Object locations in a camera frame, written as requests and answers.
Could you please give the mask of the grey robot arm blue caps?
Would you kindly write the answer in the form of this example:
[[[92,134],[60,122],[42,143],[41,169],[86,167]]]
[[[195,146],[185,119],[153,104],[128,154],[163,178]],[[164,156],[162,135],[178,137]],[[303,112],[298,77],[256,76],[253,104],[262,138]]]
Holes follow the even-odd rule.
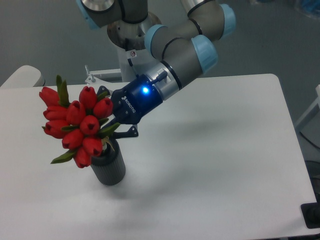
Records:
[[[79,0],[79,10],[92,29],[106,27],[117,50],[119,71],[90,71],[89,80],[116,74],[125,83],[111,94],[113,120],[102,128],[115,139],[138,136],[141,118],[218,61],[213,41],[230,35],[236,16],[214,0],[184,0],[187,20],[162,25],[145,0]]]

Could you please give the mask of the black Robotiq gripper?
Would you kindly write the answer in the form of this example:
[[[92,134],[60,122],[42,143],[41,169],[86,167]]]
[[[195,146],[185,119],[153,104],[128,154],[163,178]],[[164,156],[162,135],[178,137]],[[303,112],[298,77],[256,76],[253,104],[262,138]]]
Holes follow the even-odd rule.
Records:
[[[101,85],[97,91],[97,100],[110,96],[113,103],[113,121],[132,125],[127,131],[115,131],[111,135],[113,139],[137,138],[139,132],[136,124],[140,122],[142,117],[163,103],[160,93],[144,74],[123,88],[113,91],[112,95],[108,88]]]

